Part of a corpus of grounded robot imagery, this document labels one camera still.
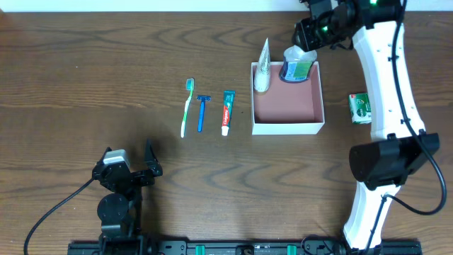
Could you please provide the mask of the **clear soap pump bottle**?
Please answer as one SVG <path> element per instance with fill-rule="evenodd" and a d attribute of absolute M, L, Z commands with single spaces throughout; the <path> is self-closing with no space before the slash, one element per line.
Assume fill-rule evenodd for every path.
<path fill-rule="evenodd" d="M 306 81 L 316 59 L 317 52 L 315 50 L 305 52 L 296 45 L 287 48 L 284 52 L 284 62 L 279 78 L 287 83 Z"/>

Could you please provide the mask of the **green soap bar box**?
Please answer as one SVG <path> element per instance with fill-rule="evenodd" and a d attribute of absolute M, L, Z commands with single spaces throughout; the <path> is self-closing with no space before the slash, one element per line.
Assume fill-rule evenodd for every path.
<path fill-rule="evenodd" d="M 371 106 L 367 93 L 354 93 L 348 96 L 353 124 L 370 124 L 372 122 Z"/>

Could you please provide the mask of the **white lotion tube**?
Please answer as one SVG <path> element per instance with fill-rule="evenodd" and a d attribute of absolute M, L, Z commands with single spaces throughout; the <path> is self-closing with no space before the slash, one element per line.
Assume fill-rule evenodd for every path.
<path fill-rule="evenodd" d="M 266 39 L 256 67 L 256 73 L 253 82 L 255 91 L 257 91 L 258 93 L 265 93 L 269 89 L 270 74 L 270 48 L 268 39 Z"/>

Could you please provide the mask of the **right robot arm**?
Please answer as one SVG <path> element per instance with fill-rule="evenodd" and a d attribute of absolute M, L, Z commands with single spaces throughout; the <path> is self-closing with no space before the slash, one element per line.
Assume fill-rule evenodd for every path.
<path fill-rule="evenodd" d="M 427 133 L 413 99 L 404 52 L 406 2 L 307 0 L 310 16 L 294 27 L 293 43 L 309 52 L 350 40 L 360 59 L 371 108 L 371 142 L 350 149 L 357 182 L 337 254 L 419 254 L 416 242 L 385 242 L 382 227 L 408 177 L 434 162 L 440 147 Z"/>

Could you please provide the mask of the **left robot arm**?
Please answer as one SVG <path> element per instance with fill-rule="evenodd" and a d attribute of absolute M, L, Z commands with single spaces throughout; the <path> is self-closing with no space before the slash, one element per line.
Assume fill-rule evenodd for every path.
<path fill-rule="evenodd" d="M 140 233 L 142 188 L 153 185 L 154 179 L 163 174 L 150 140 L 144 149 L 144 163 L 145 170 L 132 172 L 125 150 L 107 148 L 93 168 L 93 179 L 111 192 L 97 208 L 104 237 L 133 237 Z"/>

